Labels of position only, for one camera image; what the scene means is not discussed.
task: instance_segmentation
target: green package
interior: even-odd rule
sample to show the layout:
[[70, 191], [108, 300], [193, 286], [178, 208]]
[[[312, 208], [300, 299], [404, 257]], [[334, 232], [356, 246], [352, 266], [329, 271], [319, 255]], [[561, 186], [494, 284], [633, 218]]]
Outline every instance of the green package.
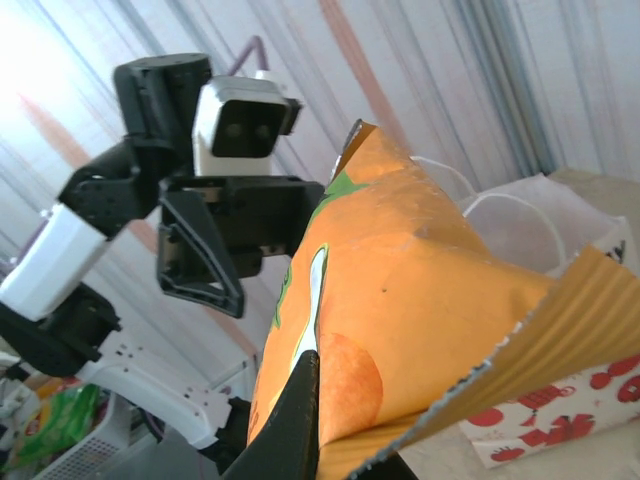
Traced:
[[27, 465], [80, 442], [91, 429], [100, 389], [72, 388], [42, 401], [22, 426], [6, 470]]

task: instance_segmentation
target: chip bag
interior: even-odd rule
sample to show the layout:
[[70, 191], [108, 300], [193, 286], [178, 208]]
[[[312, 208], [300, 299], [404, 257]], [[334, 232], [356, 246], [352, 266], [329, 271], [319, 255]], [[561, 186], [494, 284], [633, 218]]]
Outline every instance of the chip bag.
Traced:
[[65, 390], [42, 400], [22, 427], [7, 469], [35, 462], [80, 442], [91, 429], [100, 396], [95, 385]]
[[[630, 272], [595, 249], [560, 280], [494, 258], [409, 153], [362, 123], [286, 274], [249, 442], [308, 332], [310, 272], [321, 249], [324, 285], [313, 326], [318, 478], [344, 478], [474, 413], [640, 346], [640, 284]], [[607, 287], [611, 281], [617, 291]]]

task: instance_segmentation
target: white paper bag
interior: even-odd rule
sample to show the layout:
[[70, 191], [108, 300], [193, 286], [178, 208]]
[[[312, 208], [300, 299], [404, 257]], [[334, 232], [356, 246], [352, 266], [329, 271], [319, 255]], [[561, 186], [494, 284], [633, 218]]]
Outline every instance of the white paper bag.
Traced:
[[496, 257], [559, 277], [591, 244], [640, 274], [627, 220], [601, 212], [569, 187], [537, 175], [476, 193], [455, 169], [412, 158], [456, 202]]

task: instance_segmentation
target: white bag handle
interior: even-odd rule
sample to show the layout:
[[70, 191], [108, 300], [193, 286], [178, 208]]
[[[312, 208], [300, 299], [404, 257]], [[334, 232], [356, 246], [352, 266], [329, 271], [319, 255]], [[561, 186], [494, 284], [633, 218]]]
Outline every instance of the white bag handle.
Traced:
[[429, 165], [433, 165], [434, 167], [444, 168], [445, 170], [448, 170], [449, 172], [453, 173], [458, 178], [458, 180], [460, 180], [460, 183], [462, 183], [464, 187], [469, 191], [470, 197], [473, 197], [476, 195], [476, 191], [473, 188], [473, 185], [471, 185], [471, 183], [469, 182], [469, 180], [467, 180], [467, 177], [462, 175], [455, 168], [450, 167], [449, 165], [445, 165], [444, 163], [436, 162], [435, 160], [431, 160], [430, 158], [421, 157], [419, 155], [412, 155], [411, 160], [413, 160], [414, 162], [424, 162]]
[[500, 198], [508, 198], [510, 200], [514, 200], [526, 207], [531, 208], [534, 212], [536, 212], [536, 214], [538, 215], [538, 217], [540, 217], [540, 220], [542, 220], [542, 223], [544, 223], [547, 228], [549, 229], [549, 231], [551, 232], [551, 236], [553, 236], [553, 240], [556, 244], [556, 249], [558, 250], [558, 259], [560, 261], [560, 265], [566, 265], [567, 264], [567, 252], [565, 249], [565, 245], [564, 245], [564, 241], [562, 240], [562, 236], [560, 235], [560, 232], [558, 231], [558, 229], [556, 228], [556, 226], [553, 224], [553, 222], [551, 220], [549, 220], [549, 217], [547, 217], [547, 215], [540, 210], [538, 207], [536, 207], [535, 205], [530, 204], [529, 202], [516, 197], [515, 195], [509, 195], [508, 193], [497, 193], [497, 192], [489, 192], [489, 193], [481, 193], [480, 195], [478, 195], [478, 197], [471, 203], [471, 205], [469, 205], [465, 211], [462, 213], [462, 216], [464, 216], [464, 218], [467, 218], [469, 216], [469, 214], [485, 199], [485, 198], [489, 198], [489, 197], [500, 197]]

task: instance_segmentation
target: plastic basket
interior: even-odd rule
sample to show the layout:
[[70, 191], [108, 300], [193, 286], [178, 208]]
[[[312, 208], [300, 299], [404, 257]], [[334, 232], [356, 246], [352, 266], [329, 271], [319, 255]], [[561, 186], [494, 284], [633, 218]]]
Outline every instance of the plastic basket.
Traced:
[[125, 399], [111, 393], [104, 419], [80, 443], [47, 466], [37, 480], [82, 479], [129, 446], [131, 409]]

